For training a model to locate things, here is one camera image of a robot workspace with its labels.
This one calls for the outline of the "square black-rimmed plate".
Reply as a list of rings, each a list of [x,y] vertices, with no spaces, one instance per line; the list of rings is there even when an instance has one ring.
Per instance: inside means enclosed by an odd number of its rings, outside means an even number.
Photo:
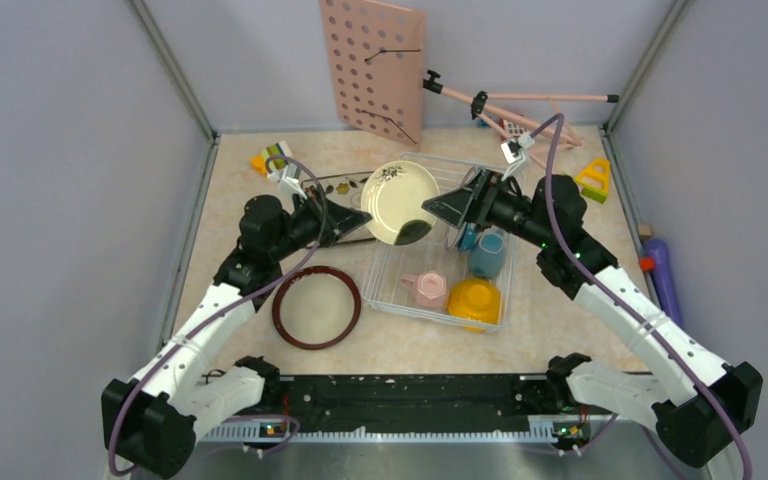
[[[365,183],[371,171],[341,173],[320,177],[320,183],[328,200],[345,208],[361,209],[361,198]],[[337,242],[337,245],[351,245],[374,242],[375,237],[366,226],[360,227]]]

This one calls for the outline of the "blue polka dot plate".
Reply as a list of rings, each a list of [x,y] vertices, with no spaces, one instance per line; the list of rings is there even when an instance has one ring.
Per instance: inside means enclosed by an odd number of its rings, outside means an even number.
[[[473,223],[467,223],[459,233],[456,242],[457,250],[460,253],[470,252],[478,242],[478,232]]]

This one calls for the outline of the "blue floral mug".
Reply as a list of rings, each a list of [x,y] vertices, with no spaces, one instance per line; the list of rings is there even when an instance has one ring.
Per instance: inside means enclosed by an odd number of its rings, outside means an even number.
[[[507,234],[487,230],[481,233],[468,254],[467,268],[478,278],[495,279],[502,271],[507,255]]]

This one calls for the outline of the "white wire dish rack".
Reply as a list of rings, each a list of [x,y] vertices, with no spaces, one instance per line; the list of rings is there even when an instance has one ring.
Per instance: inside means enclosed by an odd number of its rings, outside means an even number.
[[[437,223],[423,239],[407,246],[392,246],[378,241],[371,265],[361,288],[362,298],[371,308],[387,313],[457,326],[475,333],[491,333],[502,329],[509,318],[513,286],[517,282],[517,240],[504,240],[504,260],[499,275],[490,282],[500,293],[500,307],[495,320],[481,322],[453,316],[445,305],[439,308],[420,305],[407,284],[410,276],[435,272],[446,280],[449,289],[473,277],[469,269],[469,253],[453,244],[452,229]]]

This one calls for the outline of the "pink white mug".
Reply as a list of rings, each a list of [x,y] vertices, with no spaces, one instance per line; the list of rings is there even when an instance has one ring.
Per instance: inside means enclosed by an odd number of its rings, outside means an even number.
[[[448,281],[436,271],[403,275],[400,284],[409,291],[410,301],[424,309],[441,310],[448,299]]]

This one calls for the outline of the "yellow ribbed bowl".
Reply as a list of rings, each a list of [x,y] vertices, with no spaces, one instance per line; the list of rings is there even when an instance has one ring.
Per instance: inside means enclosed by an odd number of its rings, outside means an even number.
[[[451,289],[446,309],[454,317],[498,326],[502,312],[501,292],[488,280],[468,278]]]

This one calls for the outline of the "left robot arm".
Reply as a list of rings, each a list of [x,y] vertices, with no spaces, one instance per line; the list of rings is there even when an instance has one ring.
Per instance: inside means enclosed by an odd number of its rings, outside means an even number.
[[[250,199],[236,246],[189,319],[129,380],[113,379],[104,388],[103,437],[112,475],[142,468],[169,479],[225,420],[248,407],[262,414],[277,407],[281,388],[261,370],[234,366],[209,384],[202,375],[285,281],[285,258],[299,250],[311,256],[372,219],[313,191],[294,196],[293,206],[286,211],[273,195]]]

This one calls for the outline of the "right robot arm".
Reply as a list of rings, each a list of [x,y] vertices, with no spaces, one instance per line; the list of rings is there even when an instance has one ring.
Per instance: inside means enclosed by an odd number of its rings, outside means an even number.
[[[495,227],[535,245],[544,278],[600,319],[649,369],[642,377],[584,354],[557,357],[546,385],[554,409],[572,412],[584,404],[625,417],[694,468],[731,446],[746,452],[742,434],[755,422],[761,373],[709,351],[637,288],[584,229],[587,204],[572,178],[547,176],[525,196],[500,173],[481,170],[422,207],[450,226]]]

